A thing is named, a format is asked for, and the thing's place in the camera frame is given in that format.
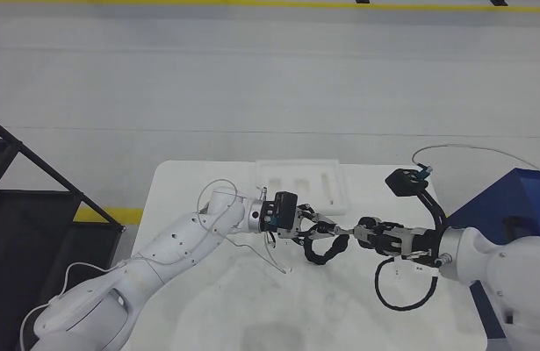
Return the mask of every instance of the robotic arm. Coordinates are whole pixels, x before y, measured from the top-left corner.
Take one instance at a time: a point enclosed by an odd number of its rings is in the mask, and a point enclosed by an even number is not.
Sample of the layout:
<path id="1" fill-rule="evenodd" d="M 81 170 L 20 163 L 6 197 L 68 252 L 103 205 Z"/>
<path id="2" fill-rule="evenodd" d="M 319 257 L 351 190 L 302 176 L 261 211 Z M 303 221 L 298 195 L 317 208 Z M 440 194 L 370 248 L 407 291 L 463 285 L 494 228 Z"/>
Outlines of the robotic arm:
<path id="1" fill-rule="evenodd" d="M 32 350 L 120 350 L 159 289 L 198 264 L 228 234 L 256 232 L 245 217 L 258 203 L 217 188 L 206 211 L 178 218 L 113 271 L 52 299 L 35 322 L 40 340 Z"/>
<path id="2" fill-rule="evenodd" d="M 292 193 L 279 192 L 274 201 L 265 201 L 265 196 L 252 199 L 233 189 L 217 188 L 203 211 L 177 219 L 111 272 L 52 299 L 35 322 L 40 340 L 32 350 L 120 350 L 145 303 L 164 284 L 198 264 L 228 234 L 262 232 L 293 240 L 304 248 L 307 260 L 319 265 L 343 252 L 351 236 L 361 247 L 389 256 L 379 265 L 375 284 L 381 302 L 396 311 L 425 304 L 437 276 L 421 302 L 391 306 L 380 296 L 378 278 L 382 266 L 394 259 L 439 269 L 443 277 L 465 285 L 481 281 L 514 350 L 540 350 L 540 237 L 496 246 L 474 228 L 447 227 L 441 207 L 425 191 L 428 183 L 418 171 L 398 169 L 386 183 L 397 196 L 417 196 L 434 216 L 436 228 L 405 228 L 364 217 L 344 230 L 308 204 L 297 205 Z M 313 223 L 306 231 L 301 228 L 304 219 Z M 312 250 L 314 240 L 332 237 L 334 243 L 324 255 Z"/>

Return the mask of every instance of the gray floor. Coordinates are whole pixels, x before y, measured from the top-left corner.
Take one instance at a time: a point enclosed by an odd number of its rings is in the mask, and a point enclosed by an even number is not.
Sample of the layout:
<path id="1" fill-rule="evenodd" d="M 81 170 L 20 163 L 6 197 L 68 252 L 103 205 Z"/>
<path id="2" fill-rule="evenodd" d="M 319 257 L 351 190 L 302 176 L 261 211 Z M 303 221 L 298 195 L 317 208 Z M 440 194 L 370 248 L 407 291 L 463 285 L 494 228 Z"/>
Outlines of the gray floor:
<path id="1" fill-rule="evenodd" d="M 540 164 L 540 15 L 0 5 L 0 123 L 115 207 L 166 160 Z M 448 212 L 521 166 L 421 160 Z"/>

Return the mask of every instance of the yellow tape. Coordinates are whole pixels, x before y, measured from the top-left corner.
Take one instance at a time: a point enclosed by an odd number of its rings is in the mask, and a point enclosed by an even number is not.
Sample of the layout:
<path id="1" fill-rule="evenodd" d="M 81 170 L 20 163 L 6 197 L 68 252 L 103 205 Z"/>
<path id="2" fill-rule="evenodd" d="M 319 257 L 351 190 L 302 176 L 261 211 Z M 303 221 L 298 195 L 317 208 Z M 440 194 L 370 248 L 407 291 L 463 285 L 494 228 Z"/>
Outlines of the yellow tape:
<path id="1" fill-rule="evenodd" d="M 143 209 L 106 207 L 104 210 L 124 226 L 138 225 L 143 217 Z M 107 221 L 90 207 L 81 207 L 75 215 L 75 222 L 105 223 Z"/>
<path id="2" fill-rule="evenodd" d="M 396 10 L 396 11 L 499 11 L 536 12 L 540 6 L 492 6 L 492 5 L 444 5 L 444 4 L 354 4 L 354 3 L 311 3 L 301 1 L 264 0 L 0 0 L 0 3 L 42 4 L 102 4 L 102 5 L 234 5 L 304 7 L 322 9 Z"/>

